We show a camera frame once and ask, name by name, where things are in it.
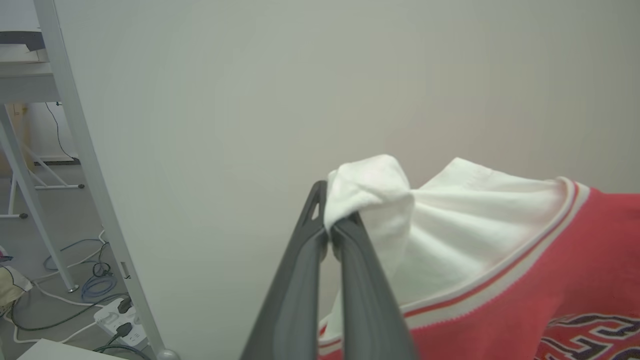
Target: metal table leg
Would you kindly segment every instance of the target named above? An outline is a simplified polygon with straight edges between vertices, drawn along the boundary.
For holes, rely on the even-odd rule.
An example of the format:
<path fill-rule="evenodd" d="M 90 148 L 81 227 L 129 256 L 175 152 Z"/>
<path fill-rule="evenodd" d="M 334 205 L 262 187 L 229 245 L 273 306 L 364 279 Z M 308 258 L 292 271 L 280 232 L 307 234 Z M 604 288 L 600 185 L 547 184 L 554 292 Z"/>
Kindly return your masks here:
<path fill-rule="evenodd" d="M 58 271 L 60 271 L 60 275 L 65 282 L 67 290 L 72 292 L 78 289 L 78 285 L 73 281 L 73 278 L 71 278 L 71 275 L 69 274 L 67 265 L 62 261 L 60 251 L 56 249 L 49 233 L 47 232 L 48 226 L 46 225 L 45 218 L 42 216 L 43 211 L 40 199 L 38 198 L 36 189 L 31 181 L 29 169 L 22 158 L 20 145 L 18 145 L 18 140 L 13 132 L 13 126 L 11 125 L 9 114 L 6 112 L 4 106 L 0 109 L 0 145 L 2 145 L 2 148 L 4 149 L 4 154 L 9 161 L 9 165 L 11 165 L 11 169 L 13 170 L 15 179 L 18 181 L 18 185 L 20 185 L 24 201 L 27 203 L 27 207 L 31 212 L 33 221 L 36 223 L 36 227 L 38 227 L 42 241 L 44 241 L 44 244 L 47 246 L 47 250 L 49 250 L 49 253 L 51 254 L 53 262 L 58 267 Z"/>

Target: printed lettering on shirt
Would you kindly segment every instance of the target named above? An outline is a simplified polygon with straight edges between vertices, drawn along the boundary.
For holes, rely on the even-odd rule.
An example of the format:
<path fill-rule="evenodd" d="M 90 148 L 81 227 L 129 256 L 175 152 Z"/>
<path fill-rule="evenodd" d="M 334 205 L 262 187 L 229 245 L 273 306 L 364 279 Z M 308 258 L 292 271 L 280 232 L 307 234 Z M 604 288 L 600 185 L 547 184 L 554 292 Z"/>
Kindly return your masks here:
<path fill-rule="evenodd" d="M 536 359 L 640 359 L 640 319 L 618 315 L 569 315 L 552 320 Z"/>

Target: blue cable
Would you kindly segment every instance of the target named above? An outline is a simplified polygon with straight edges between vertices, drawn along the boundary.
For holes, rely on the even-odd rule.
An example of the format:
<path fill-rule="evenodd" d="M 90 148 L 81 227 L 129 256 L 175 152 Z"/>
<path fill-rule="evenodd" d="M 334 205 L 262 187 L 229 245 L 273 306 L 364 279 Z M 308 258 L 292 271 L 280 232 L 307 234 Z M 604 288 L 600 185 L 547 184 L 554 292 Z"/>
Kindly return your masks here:
<path fill-rule="evenodd" d="M 77 245 L 83 241 L 100 241 L 100 240 L 99 239 L 82 239 L 80 241 L 76 241 L 75 243 L 69 246 L 63 247 L 60 251 L 67 250 L 70 247 Z M 81 298 L 83 301 L 86 301 L 85 298 L 101 297 L 106 293 L 108 293 L 109 291 L 113 290 L 113 288 L 115 288 L 116 285 L 118 284 L 118 279 L 115 276 L 113 276 L 113 274 L 111 273 L 111 267 L 109 266 L 109 264 L 103 263 L 101 261 L 102 250 L 108 244 L 109 243 L 102 244 L 102 247 L 100 248 L 100 252 L 98 253 L 98 261 L 86 260 L 82 262 L 82 264 L 94 263 L 92 268 L 93 276 L 91 276 L 82 285 L 82 289 L 80 290 Z M 47 263 L 49 262 L 49 260 L 51 260 L 50 256 L 44 260 L 44 262 L 42 263 L 42 266 L 44 266 L 44 268 L 48 271 L 58 271 L 57 268 L 49 268 L 47 266 Z"/>

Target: baseboard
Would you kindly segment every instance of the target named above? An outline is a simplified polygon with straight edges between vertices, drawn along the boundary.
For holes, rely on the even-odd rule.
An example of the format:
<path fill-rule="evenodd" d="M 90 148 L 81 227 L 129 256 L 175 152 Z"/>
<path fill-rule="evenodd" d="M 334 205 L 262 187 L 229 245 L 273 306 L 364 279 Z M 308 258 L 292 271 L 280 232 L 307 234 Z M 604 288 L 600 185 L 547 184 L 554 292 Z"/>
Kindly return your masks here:
<path fill-rule="evenodd" d="M 41 156 L 40 159 L 44 161 L 44 163 L 48 166 L 51 165 L 80 165 L 80 159 L 73 158 L 70 159 L 67 156 Z M 33 162 L 34 165 L 40 166 L 40 163 L 37 161 Z"/>

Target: power socket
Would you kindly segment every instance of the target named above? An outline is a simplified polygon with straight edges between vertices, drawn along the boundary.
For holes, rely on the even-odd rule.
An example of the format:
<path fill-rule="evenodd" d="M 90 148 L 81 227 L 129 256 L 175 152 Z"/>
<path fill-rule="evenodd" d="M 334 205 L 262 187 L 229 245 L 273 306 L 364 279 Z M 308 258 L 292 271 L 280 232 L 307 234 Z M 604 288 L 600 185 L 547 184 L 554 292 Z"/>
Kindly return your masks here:
<path fill-rule="evenodd" d="M 114 336 L 120 325 L 130 322 L 131 325 L 133 325 L 131 332 L 123 338 L 118 338 L 116 341 L 123 345 L 142 350 L 148 345 L 145 330 L 136 314 L 135 307 L 131 306 L 124 314 L 118 312 L 118 305 L 120 305 L 122 301 L 123 299 L 116 299 L 110 302 L 93 314 L 93 319 L 109 336 Z"/>

